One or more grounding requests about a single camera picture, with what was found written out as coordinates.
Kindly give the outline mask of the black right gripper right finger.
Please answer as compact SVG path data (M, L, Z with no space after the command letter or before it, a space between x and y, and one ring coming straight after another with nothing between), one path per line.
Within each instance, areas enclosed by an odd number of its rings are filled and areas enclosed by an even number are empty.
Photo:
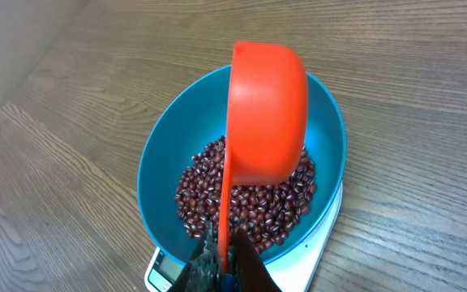
M281 292L259 258L259 253L243 226L243 223L239 224L232 235L233 291Z

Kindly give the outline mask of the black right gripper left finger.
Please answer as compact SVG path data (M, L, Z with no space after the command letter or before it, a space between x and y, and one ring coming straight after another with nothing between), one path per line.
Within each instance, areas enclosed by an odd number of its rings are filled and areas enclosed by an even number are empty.
M169 292L215 292L220 290L217 232L208 222L205 231Z

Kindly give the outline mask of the red scoop blue handle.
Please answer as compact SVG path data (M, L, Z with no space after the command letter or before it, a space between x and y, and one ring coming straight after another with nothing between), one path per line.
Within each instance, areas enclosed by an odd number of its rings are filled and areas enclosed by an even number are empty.
M229 80L217 253L228 267L234 185L277 185L297 168L306 134L306 70L289 47L237 41Z

